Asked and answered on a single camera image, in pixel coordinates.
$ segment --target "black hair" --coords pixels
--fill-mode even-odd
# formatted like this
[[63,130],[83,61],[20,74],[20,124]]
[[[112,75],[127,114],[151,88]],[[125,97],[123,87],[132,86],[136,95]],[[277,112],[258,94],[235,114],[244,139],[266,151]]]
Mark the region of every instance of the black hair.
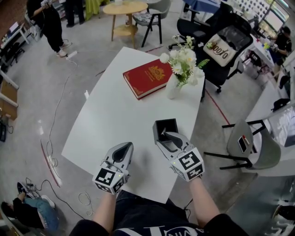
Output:
[[7,202],[1,203],[1,209],[7,217],[16,218],[14,211],[8,206]]
[[287,26],[283,27],[283,31],[288,35],[291,34],[291,31],[290,31],[289,27],[287,27]]

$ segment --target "open black box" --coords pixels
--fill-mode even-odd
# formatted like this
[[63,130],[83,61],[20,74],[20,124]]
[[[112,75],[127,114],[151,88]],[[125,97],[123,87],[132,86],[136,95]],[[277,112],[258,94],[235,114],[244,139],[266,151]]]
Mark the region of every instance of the open black box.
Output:
[[161,133],[165,132],[176,132],[178,133],[177,123],[176,119],[167,119],[167,120],[156,120],[153,124],[153,138],[156,144],[157,140],[160,140],[161,142],[168,142],[165,135],[161,135]]

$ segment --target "red book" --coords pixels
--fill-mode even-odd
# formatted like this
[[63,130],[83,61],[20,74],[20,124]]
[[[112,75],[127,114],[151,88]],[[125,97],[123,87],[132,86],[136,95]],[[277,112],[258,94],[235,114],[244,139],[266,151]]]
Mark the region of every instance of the red book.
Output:
[[137,99],[166,86],[171,74],[170,65],[162,63],[159,59],[123,73]]

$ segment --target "blue tablecloth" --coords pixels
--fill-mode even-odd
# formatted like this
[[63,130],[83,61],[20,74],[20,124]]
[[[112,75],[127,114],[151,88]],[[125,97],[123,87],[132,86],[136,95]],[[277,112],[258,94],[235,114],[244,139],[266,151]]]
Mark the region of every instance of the blue tablecloth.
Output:
[[220,4],[217,3],[215,0],[183,0],[185,3],[189,4],[193,10],[199,12],[208,12],[208,13],[215,13]]

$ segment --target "patterned cushion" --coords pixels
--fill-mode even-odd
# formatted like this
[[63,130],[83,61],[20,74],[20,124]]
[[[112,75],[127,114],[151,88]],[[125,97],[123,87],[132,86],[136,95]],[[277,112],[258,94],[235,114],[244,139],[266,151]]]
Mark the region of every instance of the patterned cushion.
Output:
[[[149,23],[151,21],[151,18],[152,18],[152,14],[151,13],[135,13],[134,15],[134,18],[138,21],[142,21],[142,22],[146,22],[146,23]],[[158,16],[155,16],[153,18],[153,23],[156,23],[158,22]]]

